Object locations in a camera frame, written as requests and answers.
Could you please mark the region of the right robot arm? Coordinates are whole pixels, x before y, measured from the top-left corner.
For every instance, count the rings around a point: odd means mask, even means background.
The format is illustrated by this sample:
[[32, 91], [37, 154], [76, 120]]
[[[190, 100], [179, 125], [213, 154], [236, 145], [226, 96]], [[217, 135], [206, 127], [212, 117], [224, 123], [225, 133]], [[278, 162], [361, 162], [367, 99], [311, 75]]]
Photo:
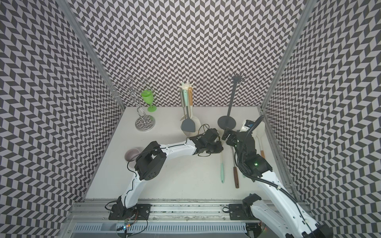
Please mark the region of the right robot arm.
[[252, 134], [263, 121], [246, 120], [240, 131], [226, 128], [222, 140], [235, 149], [235, 165], [269, 197], [277, 211], [269, 208], [257, 194], [243, 199], [243, 209], [263, 222], [280, 238], [332, 238], [333, 229], [310, 216], [277, 177], [267, 160], [257, 153]]

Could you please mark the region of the white spatula wooden handle rack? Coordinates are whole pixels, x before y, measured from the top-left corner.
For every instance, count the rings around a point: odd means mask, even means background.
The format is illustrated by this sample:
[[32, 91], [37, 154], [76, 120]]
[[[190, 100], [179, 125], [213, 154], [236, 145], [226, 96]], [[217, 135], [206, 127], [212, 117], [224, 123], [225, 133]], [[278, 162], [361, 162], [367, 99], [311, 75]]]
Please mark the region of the white spatula wooden handle rack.
[[195, 122], [196, 125], [200, 126], [200, 121], [193, 114], [193, 88], [188, 88], [188, 98], [189, 98], [189, 110], [190, 110], [190, 118]]

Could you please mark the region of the white spatula mint handle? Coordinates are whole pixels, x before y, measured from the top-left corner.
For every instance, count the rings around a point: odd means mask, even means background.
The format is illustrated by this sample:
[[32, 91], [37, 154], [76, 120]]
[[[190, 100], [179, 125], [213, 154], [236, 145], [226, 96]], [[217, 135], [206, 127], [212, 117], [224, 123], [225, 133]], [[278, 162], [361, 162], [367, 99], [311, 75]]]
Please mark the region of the white spatula mint handle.
[[220, 180], [221, 183], [225, 182], [223, 153], [220, 154]]

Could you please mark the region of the steel spoon brown handle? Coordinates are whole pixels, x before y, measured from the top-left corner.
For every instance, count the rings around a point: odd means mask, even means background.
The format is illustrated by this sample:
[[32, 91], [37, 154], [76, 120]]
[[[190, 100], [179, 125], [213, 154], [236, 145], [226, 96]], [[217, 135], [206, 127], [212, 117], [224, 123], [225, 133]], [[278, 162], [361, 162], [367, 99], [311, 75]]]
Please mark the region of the steel spoon brown handle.
[[239, 178], [238, 178], [238, 171], [237, 171], [237, 166], [236, 166], [236, 159], [235, 159], [235, 149], [234, 147], [231, 147], [232, 150], [232, 156], [233, 156], [233, 174], [234, 174], [234, 183], [235, 183], [235, 188], [239, 188]]

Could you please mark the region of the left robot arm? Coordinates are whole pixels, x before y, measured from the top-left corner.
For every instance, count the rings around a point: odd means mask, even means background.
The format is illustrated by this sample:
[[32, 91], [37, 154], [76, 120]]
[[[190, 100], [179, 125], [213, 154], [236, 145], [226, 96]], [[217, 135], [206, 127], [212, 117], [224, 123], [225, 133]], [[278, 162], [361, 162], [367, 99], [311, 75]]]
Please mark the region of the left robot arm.
[[207, 129], [206, 132], [188, 137], [184, 142], [175, 144], [159, 144], [156, 141], [136, 156], [136, 164], [131, 170], [133, 178], [126, 192], [112, 201], [109, 220], [126, 220], [138, 215], [137, 203], [146, 183], [156, 178], [166, 161], [184, 156], [201, 153], [219, 154], [223, 151], [222, 142], [217, 129]]

